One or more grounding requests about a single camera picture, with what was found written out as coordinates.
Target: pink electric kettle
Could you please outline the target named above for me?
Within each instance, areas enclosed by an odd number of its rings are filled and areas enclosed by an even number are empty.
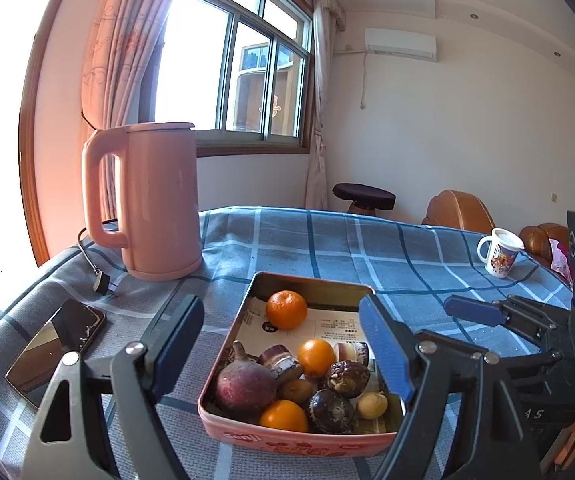
[[[196,134],[191,123],[143,123],[97,130],[83,148],[85,223],[92,240],[122,248],[142,280],[175,280],[203,258],[198,221]],[[99,164],[116,163],[118,231],[103,228]]]

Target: window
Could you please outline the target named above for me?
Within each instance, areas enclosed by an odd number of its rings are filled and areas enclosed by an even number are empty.
[[[140,121],[192,122],[202,144],[300,146],[312,20],[291,0],[174,0]]]

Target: phone screen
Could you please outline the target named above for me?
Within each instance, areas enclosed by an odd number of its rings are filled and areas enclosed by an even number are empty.
[[[61,358],[67,352],[83,352],[105,320],[103,312],[67,300],[21,352],[7,380],[37,408]]]

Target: orange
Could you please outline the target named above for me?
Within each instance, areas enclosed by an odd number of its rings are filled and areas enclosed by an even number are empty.
[[[303,373],[309,377],[323,377],[336,362],[334,349],[324,339],[310,339],[301,345],[296,356],[303,365]]]
[[[269,322],[280,330],[292,330],[307,317],[305,298],[292,290],[281,290],[269,297],[265,314]]]
[[[307,416],[301,406],[291,400],[272,402],[260,416],[258,424],[274,430],[307,433]]]

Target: white wall-mounted air conditioner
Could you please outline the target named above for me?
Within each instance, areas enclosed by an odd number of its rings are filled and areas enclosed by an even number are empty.
[[[366,28],[365,49],[370,54],[437,60],[437,38],[404,30]]]

